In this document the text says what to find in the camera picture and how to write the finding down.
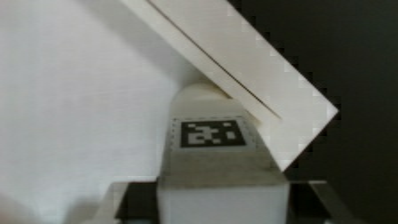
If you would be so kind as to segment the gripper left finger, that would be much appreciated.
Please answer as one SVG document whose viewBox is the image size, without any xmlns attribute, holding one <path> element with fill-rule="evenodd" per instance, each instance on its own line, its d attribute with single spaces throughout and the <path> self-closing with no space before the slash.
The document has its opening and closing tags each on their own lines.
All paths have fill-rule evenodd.
<svg viewBox="0 0 398 224">
<path fill-rule="evenodd" d="M 160 224 L 155 182 L 111 185 L 91 224 Z"/>
</svg>

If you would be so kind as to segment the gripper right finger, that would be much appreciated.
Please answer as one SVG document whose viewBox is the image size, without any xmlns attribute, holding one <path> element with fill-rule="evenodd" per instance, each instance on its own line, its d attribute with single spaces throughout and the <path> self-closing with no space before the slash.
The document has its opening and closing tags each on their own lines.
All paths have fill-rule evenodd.
<svg viewBox="0 0 398 224">
<path fill-rule="evenodd" d="M 326 180 L 292 182 L 287 224 L 359 224 Z"/>
</svg>

